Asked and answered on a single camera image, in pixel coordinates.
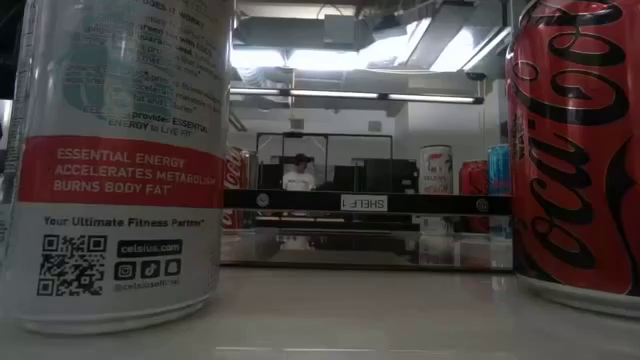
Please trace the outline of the black background workstation frame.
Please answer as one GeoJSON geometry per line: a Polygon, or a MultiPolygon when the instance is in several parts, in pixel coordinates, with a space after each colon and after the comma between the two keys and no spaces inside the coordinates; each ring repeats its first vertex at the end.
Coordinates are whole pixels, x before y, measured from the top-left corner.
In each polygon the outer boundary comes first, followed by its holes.
{"type": "Polygon", "coordinates": [[[356,192],[352,160],[393,159],[393,137],[293,131],[259,132],[256,135],[256,153],[260,164],[281,164],[283,175],[295,168],[295,155],[303,153],[309,158],[307,172],[315,179],[313,190],[356,192]]]}

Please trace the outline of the red Coca-Cola can black lettering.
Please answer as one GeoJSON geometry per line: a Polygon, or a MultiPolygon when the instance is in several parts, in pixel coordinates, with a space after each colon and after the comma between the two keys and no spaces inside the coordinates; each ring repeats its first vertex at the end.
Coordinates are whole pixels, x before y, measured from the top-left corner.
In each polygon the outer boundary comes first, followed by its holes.
{"type": "Polygon", "coordinates": [[[516,275],[640,319],[640,0],[530,0],[505,75],[516,275]]]}

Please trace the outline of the grey ceiling air duct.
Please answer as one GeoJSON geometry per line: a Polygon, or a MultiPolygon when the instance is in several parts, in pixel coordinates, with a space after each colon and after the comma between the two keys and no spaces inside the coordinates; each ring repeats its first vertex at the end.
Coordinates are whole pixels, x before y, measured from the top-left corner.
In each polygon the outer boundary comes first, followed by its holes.
{"type": "Polygon", "coordinates": [[[233,41],[246,47],[359,51],[371,45],[374,37],[364,20],[352,16],[249,17],[234,29],[233,41]]]}

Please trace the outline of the red Coca-Cola can white lettering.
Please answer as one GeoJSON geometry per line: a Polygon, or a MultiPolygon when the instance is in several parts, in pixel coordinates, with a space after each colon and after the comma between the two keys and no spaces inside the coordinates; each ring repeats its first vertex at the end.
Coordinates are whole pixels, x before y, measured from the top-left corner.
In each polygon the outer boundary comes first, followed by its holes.
{"type": "MultiPolygon", "coordinates": [[[[224,188],[226,190],[243,189],[244,160],[242,150],[234,146],[228,146],[225,160],[224,188]]],[[[223,211],[222,223],[226,231],[235,231],[242,228],[242,212],[235,209],[223,211]]]]}

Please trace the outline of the long ceiling light bar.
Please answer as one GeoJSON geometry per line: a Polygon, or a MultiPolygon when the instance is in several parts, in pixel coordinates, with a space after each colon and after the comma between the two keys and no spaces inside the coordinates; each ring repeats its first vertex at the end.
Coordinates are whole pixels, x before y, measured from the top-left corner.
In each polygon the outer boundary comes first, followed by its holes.
{"type": "Polygon", "coordinates": [[[242,96],[271,96],[271,97],[306,97],[306,98],[331,98],[350,100],[376,100],[395,102],[420,102],[420,103],[444,103],[444,104],[464,104],[481,105],[484,103],[483,97],[468,96],[448,96],[431,94],[400,94],[400,93],[375,93],[375,92],[353,92],[337,90],[308,90],[290,88],[232,88],[232,95],[242,96]]]}

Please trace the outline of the white Celsius can red band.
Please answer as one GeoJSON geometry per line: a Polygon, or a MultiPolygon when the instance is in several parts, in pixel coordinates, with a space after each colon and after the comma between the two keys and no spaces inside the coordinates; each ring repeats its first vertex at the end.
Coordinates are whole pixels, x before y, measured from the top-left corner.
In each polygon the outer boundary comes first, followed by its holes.
{"type": "Polygon", "coordinates": [[[235,0],[27,0],[5,165],[4,312],[99,334],[219,278],[235,0]]]}
{"type": "MultiPolygon", "coordinates": [[[[420,150],[419,193],[451,195],[453,193],[452,148],[448,145],[428,145],[420,150]]],[[[449,232],[443,217],[423,217],[421,233],[442,235],[449,232]]]]}

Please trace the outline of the black computer monitor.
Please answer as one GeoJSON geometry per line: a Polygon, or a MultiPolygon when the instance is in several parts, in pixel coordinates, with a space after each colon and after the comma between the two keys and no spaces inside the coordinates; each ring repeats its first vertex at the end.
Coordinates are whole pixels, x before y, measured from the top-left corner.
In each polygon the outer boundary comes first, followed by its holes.
{"type": "Polygon", "coordinates": [[[368,193],[418,192],[418,169],[415,160],[353,159],[354,189],[368,193]]]}
{"type": "Polygon", "coordinates": [[[282,188],[283,166],[281,164],[259,165],[258,188],[267,190],[278,190],[282,188]]]}

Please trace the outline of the wooden shelf with black rail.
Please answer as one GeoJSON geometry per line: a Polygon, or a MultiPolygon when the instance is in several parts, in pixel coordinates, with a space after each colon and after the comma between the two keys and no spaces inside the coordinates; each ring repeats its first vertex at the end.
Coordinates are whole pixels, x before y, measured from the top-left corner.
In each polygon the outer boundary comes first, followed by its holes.
{"type": "MultiPolygon", "coordinates": [[[[426,217],[468,216],[507,217],[512,215],[511,198],[508,196],[431,195],[402,193],[349,193],[349,192],[294,192],[266,189],[224,190],[224,209],[310,213],[366,214],[366,215],[417,215],[426,217]],[[372,205],[360,204],[363,201],[372,205]]],[[[401,264],[338,264],[330,262],[268,263],[265,261],[231,261],[226,267],[283,268],[283,269],[331,269],[373,271],[435,271],[462,273],[505,273],[509,270],[489,270],[453,266],[419,267],[401,264]]]]}

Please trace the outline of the person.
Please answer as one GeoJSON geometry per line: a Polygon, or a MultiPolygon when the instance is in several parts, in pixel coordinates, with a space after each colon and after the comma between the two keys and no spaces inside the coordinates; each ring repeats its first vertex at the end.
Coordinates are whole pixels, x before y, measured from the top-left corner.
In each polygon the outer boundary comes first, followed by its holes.
{"type": "Polygon", "coordinates": [[[307,172],[309,158],[303,153],[294,157],[295,168],[283,175],[282,188],[286,191],[312,191],[315,188],[314,177],[307,172]]]}

